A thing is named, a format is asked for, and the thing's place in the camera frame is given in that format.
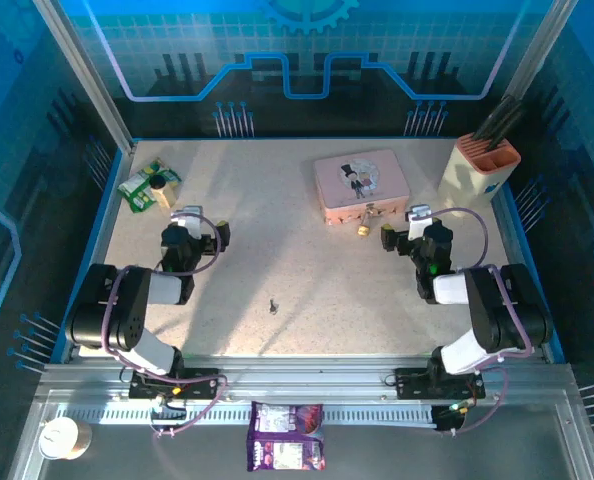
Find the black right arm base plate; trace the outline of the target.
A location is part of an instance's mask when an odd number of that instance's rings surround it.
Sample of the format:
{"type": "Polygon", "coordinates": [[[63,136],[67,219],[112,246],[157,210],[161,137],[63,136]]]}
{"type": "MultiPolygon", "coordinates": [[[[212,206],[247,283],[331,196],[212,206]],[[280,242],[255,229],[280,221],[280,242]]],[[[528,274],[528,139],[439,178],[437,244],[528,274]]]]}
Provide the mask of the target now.
{"type": "Polygon", "coordinates": [[[441,373],[432,377],[422,368],[398,368],[395,373],[395,388],[399,400],[466,400],[486,397],[481,375],[448,375],[441,373]]]}

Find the aluminium frame post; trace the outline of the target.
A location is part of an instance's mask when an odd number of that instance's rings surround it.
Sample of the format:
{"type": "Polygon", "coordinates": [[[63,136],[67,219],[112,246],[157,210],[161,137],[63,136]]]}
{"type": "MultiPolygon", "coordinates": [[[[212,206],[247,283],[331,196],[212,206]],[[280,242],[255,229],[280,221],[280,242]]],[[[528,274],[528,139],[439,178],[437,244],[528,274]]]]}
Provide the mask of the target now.
{"type": "Polygon", "coordinates": [[[124,155],[132,154],[134,150],[132,135],[61,4],[58,0],[32,0],[32,2],[112,139],[124,155]]]}
{"type": "Polygon", "coordinates": [[[536,75],[568,22],[579,0],[552,0],[549,10],[539,25],[522,57],[505,94],[520,100],[528,91],[536,75]]]}

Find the tan bottle black cap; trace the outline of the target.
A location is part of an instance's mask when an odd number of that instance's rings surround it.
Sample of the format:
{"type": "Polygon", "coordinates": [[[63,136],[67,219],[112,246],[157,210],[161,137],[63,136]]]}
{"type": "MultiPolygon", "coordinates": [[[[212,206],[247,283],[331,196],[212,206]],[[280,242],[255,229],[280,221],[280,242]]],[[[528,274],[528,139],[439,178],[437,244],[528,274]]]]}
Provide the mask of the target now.
{"type": "Polygon", "coordinates": [[[170,209],[176,203],[175,188],[178,180],[163,174],[153,175],[149,179],[151,193],[162,208],[170,209]]]}

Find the white paper cup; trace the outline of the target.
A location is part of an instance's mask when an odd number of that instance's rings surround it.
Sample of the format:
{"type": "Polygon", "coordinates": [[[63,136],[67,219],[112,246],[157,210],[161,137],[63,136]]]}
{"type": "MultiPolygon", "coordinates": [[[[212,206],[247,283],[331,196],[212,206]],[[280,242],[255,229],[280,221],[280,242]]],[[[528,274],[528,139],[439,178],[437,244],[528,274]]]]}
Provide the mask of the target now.
{"type": "Polygon", "coordinates": [[[75,460],[86,452],[91,440],[92,429],[88,423],[59,417],[43,427],[38,447],[47,460],[75,460]]]}

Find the pink wedding cartoon tin box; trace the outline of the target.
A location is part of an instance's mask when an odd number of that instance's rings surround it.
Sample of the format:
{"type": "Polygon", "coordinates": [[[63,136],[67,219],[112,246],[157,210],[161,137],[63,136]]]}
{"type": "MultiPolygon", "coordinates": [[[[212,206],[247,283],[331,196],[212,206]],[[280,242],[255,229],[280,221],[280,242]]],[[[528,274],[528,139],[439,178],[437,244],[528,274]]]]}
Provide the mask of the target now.
{"type": "Polygon", "coordinates": [[[314,176],[324,222],[365,223],[372,217],[401,213],[410,188],[393,150],[371,150],[319,159],[314,176]]]}

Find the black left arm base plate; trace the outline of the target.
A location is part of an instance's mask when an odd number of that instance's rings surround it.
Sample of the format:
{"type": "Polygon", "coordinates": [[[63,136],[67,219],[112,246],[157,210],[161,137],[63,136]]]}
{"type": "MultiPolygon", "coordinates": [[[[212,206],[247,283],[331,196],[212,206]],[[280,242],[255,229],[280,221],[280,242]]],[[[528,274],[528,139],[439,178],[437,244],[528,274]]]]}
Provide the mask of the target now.
{"type": "Polygon", "coordinates": [[[172,376],[173,383],[134,372],[129,382],[130,399],[212,400],[218,388],[219,370],[214,368],[183,368],[172,376]]]}

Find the aluminium frame rail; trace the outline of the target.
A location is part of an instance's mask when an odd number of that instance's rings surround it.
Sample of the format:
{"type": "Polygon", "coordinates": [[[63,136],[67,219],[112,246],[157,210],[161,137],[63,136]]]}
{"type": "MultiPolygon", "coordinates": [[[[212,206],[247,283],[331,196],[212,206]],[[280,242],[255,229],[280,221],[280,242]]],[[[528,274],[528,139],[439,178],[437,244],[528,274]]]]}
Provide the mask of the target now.
{"type": "MultiPolygon", "coordinates": [[[[225,398],[241,403],[267,402],[378,404],[394,403],[396,391],[384,380],[397,368],[426,368],[423,356],[194,356],[191,368],[216,368],[227,377],[225,398]]],[[[570,366],[547,364],[538,357],[501,364],[508,376],[506,402],[550,404],[576,393],[570,366]]],[[[110,358],[75,359],[48,365],[40,377],[37,400],[124,400],[130,371],[110,358]]]]}

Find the purple snack packet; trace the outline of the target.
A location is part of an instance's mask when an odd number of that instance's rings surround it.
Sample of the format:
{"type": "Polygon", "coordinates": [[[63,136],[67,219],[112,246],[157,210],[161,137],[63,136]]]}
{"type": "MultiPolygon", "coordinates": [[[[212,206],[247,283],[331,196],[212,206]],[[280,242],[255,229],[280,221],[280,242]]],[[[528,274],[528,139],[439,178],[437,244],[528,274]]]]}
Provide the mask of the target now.
{"type": "Polygon", "coordinates": [[[322,471],[326,467],[321,404],[251,404],[247,470],[322,471]]]}

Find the green snack packet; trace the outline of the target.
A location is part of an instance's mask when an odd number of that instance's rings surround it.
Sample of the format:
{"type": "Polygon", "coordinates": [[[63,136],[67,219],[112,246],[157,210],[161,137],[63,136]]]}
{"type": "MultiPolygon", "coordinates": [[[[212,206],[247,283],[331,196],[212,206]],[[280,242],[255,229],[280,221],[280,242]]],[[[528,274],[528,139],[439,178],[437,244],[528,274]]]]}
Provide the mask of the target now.
{"type": "Polygon", "coordinates": [[[181,183],[181,178],[160,158],[156,157],[118,187],[118,191],[126,200],[133,213],[142,213],[151,206],[158,204],[153,197],[149,186],[149,179],[156,174],[175,177],[178,180],[178,185],[175,188],[176,194],[178,186],[181,183]]]}

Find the cream knife block orange top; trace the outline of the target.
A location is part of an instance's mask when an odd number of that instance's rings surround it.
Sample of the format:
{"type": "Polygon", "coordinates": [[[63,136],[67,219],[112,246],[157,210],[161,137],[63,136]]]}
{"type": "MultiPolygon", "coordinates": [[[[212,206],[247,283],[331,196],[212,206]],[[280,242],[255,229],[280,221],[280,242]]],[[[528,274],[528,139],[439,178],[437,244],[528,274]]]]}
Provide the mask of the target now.
{"type": "Polygon", "coordinates": [[[473,133],[457,139],[438,186],[438,196],[448,208],[475,209],[488,205],[520,164],[521,156],[502,139],[494,148],[473,133]]]}

